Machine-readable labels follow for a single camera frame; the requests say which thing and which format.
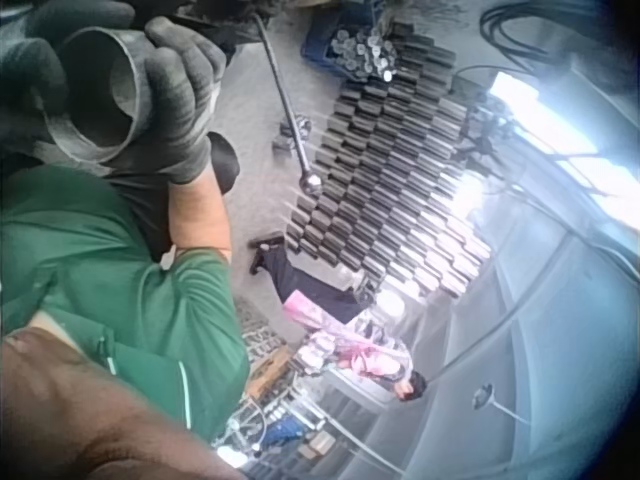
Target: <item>workshop floor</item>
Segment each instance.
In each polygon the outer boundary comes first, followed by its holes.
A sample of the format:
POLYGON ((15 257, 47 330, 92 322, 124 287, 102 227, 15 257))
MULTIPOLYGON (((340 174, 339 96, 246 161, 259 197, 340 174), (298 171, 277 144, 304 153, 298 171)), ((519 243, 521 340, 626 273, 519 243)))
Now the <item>workshop floor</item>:
MULTIPOLYGON (((283 14, 269 25, 269 37, 289 90, 294 109, 311 117, 313 131, 307 152, 312 159, 326 117, 333 111, 340 81, 304 62, 300 47, 308 18, 283 14)), ((248 270, 253 252, 251 238, 284 229, 299 194, 297 159, 274 153, 271 142, 284 118, 267 57, 260 44, 247 45, 233 59, 225 74, 216 109, 214 130, 234 146, 241 166, 240 177, 225 197, 233 232, 232 287, 236 296, 252 302, 287 341, 302 338, 298 327, 287 321, 266 273, 252 277, 248 270)), ((291 255, 297 266, 340 288, 350 281, 348 270, 330 268, 302 254, 291 255)))

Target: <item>black hair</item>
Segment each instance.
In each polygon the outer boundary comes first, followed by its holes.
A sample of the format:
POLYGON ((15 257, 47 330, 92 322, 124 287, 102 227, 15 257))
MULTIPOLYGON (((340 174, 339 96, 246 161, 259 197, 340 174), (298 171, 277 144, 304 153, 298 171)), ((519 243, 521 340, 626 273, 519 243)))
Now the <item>black hair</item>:
POLYGON ((428 382, 422 376, 421 373, 416 372, 415 370, 411 372, 411 377, 409 378, 409 383, 413 387, 413 392, 402 399, 403 402, 408 402, 410 400, 415 400, 417 398, 422 397, 422 394, 427 389, 428 382))

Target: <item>metal pipe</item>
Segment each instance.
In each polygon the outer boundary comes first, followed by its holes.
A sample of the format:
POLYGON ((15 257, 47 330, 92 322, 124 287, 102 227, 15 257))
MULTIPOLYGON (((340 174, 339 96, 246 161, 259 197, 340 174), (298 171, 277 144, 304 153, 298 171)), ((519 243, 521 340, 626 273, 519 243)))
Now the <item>metal pipe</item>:
POLYGON ((280 99, 282 100, 282 106, 287 117, 287 123, 289 123, 289 128, 291 129, 291 133, 293 135, 293 142, 298 154, 300 169, 302 170, 302 177, 300 178, 300 188, 307 195, 319 195, 320 191, 322 190, 322 180, 318 175, 313 173, 313 170, 311 170, 311 164, 309 163, 307 154, 304 151, 304 145, 302 144, 302 136, 300 135, 300 130, 298 129, 296 116, 293 112, 293 108, 291 107, 291 100, 289 99, 289 95, 287 94, 287 91, 284 87, 282 75, 280 74, 280 69, 278 67, 273 48, 271 47, 271 43, 267 38, 267 32, 264 28, 264 23, 262 23, 262 19, 257 14, 253 15, 253 19, 258 26, 258 32, 260 33, 260 38, 262 40, 262 44, 264 45, 264 50, 267 54, 267 58, 269 59, 271 71, 273 72, 273 78, 276 81, 276 87, 278 88, 280 99))

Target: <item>green shirt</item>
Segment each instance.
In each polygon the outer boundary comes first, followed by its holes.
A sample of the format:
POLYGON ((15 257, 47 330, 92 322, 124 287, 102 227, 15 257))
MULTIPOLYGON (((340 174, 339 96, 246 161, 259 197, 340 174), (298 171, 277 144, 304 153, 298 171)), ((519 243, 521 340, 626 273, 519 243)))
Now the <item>green shirt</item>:
POLYGON ((104 180, 40 167, 2 185, 3 334, 47 312, 84 353, 212 440, 249 373, 229 286, 212 250, 154 263, 104 180))

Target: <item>forearm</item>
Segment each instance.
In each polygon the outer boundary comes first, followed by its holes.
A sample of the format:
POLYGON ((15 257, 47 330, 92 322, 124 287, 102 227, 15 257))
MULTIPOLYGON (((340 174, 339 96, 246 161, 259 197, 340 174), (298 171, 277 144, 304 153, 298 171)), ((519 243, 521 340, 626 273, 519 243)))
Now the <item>forearm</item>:
POLYGON ((231 260, 231 227, 211 165, 189 184, 170 184, 169 230, 178 252, 213 248, 231 260))

